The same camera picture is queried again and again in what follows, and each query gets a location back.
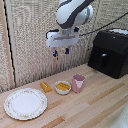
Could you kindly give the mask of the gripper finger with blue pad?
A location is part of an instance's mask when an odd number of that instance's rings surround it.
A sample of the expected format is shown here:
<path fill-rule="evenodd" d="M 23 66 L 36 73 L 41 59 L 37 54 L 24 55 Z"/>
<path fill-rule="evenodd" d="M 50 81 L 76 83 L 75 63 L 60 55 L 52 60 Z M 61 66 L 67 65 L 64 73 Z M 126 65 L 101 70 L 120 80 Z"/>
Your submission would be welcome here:
<path fill-rule="evenodd" d="M 56 49 L 53 51 L 53 57 L 55 57 L 58 60 L 58 52 Z"/>
<path fill-rule="evenodd" d="M 70 52 L 69 48 L 66 48 L 66 50 L 65 50 L 65 54 L 68 55 L 69 52 Z"/>

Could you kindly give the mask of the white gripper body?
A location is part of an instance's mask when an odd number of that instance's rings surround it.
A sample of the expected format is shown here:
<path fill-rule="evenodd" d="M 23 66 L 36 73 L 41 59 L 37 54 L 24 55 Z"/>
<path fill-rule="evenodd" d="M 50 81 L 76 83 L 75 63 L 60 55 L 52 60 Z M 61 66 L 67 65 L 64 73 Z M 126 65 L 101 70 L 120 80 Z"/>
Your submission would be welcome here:
<path fill-rule="evenodd" d="M 50 48 L 74 45 L 79 40 L 79 33 L 61 34 L 58 29 L 46 33 L 46 45 Z"/>

